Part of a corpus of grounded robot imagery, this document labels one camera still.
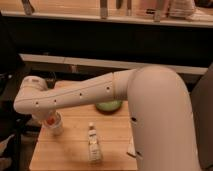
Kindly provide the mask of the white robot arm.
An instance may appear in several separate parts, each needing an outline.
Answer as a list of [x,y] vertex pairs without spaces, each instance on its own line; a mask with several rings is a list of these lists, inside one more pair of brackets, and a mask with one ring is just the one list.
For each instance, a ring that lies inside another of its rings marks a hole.
[[128,102],[138,171],[202,171],[188,90],[167,67],[108,73],[57,89],[27,76],[14,109],[43,121],[56,109],[113,100]]

